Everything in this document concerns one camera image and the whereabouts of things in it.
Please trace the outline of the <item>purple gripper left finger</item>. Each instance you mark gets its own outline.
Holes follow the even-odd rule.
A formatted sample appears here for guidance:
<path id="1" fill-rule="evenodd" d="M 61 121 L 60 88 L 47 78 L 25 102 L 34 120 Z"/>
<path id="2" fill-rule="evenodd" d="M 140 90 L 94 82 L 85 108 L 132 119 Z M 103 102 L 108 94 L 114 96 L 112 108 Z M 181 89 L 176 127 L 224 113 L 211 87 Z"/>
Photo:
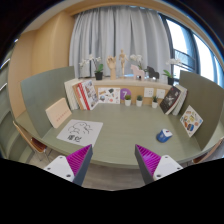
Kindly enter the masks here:
<path id="1" fill-rule="evenodd" d="M 87 145 L 67 157 L 59 155 L 44 170 L 81 186 L 92 155 L 92 145 Z"/>

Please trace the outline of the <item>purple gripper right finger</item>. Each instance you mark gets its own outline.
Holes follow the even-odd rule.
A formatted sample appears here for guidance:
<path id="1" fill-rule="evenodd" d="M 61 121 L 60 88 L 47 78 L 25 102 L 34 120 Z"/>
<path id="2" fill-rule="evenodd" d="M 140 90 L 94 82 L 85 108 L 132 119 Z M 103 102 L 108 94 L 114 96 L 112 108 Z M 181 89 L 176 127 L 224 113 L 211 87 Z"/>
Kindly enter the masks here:
<path id="1" fill-rule="evenodd" d="M 169 155 L 159 156 L 151 150 L 135 145 L 135 157 L 145 184 L 152 183 L 182 169 Z"/>

